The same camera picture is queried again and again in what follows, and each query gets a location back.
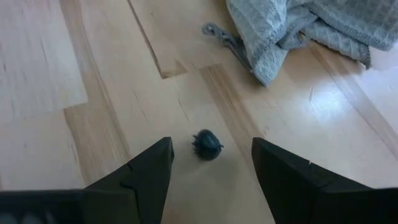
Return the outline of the grey waffle cloth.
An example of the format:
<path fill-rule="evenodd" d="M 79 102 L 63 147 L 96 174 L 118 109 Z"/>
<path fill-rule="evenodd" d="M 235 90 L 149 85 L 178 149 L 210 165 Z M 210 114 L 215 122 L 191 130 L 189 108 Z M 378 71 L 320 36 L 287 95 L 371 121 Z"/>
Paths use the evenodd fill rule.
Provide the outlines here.
<path fill-rule="evenodd" d="M 388 51 L 398 41 L 398 0 L 226 0 L 238 35 L 209 22 L 216 37 L 264 86 L 277 76 L 288 51 L 310 40 L 365 67 L 371 48 Z"/>

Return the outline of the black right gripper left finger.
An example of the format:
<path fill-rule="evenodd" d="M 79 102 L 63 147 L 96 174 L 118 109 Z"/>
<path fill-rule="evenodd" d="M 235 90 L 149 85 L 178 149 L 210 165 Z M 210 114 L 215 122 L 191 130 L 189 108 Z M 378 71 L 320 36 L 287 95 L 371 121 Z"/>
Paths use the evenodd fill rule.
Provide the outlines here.
<path fill-rule="evenodd" d="M 94 190 L 95 223 L 160 224 L 174 150 L 164 137 L 123 166 L 87 186 Z"/>

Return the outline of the dark blackberry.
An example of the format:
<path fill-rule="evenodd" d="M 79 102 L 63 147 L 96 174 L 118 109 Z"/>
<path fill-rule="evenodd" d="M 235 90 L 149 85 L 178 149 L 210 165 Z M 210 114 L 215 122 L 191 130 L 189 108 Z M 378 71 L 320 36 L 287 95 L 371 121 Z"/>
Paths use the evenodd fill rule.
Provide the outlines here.
<path fill-rule="evenodd" d="M 192 137 L 194 152 L 201 160 L 212 161 L 216 159 L 224 148 L 224 145 L 209 129 L 202 129 Z"/>

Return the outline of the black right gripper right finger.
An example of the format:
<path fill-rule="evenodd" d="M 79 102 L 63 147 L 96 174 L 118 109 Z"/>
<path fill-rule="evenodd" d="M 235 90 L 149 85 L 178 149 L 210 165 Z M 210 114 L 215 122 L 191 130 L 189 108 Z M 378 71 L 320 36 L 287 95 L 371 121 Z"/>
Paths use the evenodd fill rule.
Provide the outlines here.
<path fill-rule="evenodd" d="M 370 189 L 263 138 L 252 139 L 251 156 L 275 224 L 310 224 L 322 190 Z"/>

